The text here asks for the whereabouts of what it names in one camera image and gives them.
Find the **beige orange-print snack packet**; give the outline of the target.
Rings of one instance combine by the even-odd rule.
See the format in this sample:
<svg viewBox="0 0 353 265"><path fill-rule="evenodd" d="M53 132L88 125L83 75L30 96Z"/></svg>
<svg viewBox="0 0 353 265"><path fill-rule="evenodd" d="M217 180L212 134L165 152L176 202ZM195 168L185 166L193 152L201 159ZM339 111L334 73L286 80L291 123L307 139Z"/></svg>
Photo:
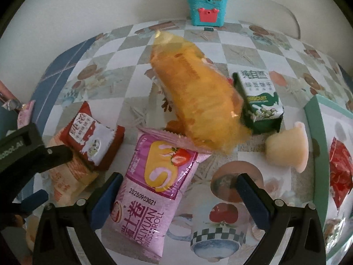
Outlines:
<svg viewBox="0 0 353 265"><path fill-rule="evenodd" d="M49 170L53 197L57 206L70 206L75 203L79 195L99 176L91 171L78 154L68 147L72 153L72 160Z"/></svg>

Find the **pink swiss roll packet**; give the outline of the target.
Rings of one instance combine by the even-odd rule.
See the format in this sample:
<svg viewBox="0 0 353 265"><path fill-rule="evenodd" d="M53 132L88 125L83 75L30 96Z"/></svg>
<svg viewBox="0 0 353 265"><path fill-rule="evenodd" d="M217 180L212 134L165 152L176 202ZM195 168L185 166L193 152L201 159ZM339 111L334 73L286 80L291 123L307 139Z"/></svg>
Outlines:
<svg viewBox="0 0 353 265"><path fill-rule="evenodd" d="M164 239L198 166L211 155L184 136L139 128L110 218L113 229L159 261Z"/></svg>

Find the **pink snack packet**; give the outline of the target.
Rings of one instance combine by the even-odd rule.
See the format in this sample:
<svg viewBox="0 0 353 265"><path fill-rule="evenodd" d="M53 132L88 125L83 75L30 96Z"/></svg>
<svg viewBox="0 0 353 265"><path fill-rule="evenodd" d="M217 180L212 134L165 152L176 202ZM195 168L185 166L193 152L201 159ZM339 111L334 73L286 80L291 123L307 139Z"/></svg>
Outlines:
<svg viewBox="0 0 353 265"><path fill-rule="evenodd" d="M35 100L31 100L27 104L23 104L17 118L17 128L27 126L31 122L32 112L34 110Z"/></svg>

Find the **dark red biscuit packet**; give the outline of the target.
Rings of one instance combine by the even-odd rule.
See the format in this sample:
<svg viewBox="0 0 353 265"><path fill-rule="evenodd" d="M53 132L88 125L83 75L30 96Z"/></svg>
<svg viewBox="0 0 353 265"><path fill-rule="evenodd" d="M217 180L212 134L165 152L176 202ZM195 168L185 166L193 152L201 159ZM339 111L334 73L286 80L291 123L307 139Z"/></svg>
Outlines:
<svg viewBox="0 0 353 265"><path fill-rule="evenodd" d="M123 126L112 129L93 118L89 104L84 102L61 131L59 139L71 147L91 170L106 171L123 143L124 133Z"/></svg>

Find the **red snack packet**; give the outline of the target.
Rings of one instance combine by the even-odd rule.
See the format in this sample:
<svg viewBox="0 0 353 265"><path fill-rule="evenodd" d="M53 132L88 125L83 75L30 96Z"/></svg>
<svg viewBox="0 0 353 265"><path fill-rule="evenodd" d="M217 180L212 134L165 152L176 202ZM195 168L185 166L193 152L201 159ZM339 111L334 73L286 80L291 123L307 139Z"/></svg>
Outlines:
<svg viewBox="0 0 353 265"><path fill-rule="evenodd" d="M352 157L344 143L333 138L329 152L330 190L337 209L352 190Z"/></svg>

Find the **peach jelly cup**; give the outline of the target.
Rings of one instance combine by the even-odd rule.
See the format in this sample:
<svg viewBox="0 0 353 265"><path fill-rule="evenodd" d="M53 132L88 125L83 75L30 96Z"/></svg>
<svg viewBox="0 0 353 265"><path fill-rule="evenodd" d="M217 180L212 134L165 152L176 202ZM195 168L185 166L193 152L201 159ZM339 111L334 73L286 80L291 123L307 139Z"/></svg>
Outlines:
<svg viewBox="0 0 353 265"><path fill-rule="evenodd" d="M309 158L309 142L303 122L295 122L294 127L275 133L265 141L267 162L279 167L292 167L302 173Z"/></svg>

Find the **green-rimmed white tray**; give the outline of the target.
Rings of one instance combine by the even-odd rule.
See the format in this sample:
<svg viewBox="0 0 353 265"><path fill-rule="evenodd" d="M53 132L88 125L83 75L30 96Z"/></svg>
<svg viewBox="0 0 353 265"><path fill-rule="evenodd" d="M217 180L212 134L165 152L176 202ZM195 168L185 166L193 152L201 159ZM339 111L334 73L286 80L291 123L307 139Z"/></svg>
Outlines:
<svg viewBox="0 0 353 265"><path fill-rule="evenodd" d="M304 107L314 152L314 197L326 259L339 263L352 245L352 112L321 96Z"/></svg>

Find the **green white biscuit packet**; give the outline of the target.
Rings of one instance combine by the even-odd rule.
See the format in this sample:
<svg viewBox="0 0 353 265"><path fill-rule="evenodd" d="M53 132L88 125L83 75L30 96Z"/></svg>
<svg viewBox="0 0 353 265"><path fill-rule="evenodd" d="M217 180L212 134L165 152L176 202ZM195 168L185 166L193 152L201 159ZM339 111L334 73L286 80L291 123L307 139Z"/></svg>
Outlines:
<svg viewBox="0 0 353 265"><path fill-rule="evenodd" d="M242 118L252 133L279 132L284 108L267 71L233 73L233 84L244 100Z"/></svg>

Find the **yellow cake packet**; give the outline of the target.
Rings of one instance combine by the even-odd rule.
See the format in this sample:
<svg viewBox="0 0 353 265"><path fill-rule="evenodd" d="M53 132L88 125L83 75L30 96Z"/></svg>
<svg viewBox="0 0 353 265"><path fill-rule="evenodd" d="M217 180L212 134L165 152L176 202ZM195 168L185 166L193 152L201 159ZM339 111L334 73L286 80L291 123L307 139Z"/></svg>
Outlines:
<svg viewBox="0 0 353 265"><path fill-rule="evenodd" d="M247 140L250 130L240 120L242 97L194 43L158 31L150 64L176 116L167 123L167 131L224 154Z"/></svg>

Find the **teal toy box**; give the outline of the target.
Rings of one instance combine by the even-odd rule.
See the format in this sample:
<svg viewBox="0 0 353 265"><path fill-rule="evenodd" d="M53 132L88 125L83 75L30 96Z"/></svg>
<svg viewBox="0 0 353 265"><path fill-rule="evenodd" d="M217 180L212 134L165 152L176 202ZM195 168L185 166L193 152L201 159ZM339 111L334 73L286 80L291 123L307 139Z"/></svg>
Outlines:
<svg viewBox="0 0 353 265"><path fill-rule="evenodd" d="M222 27L227 0L187 0L193 26Z"/></svg>

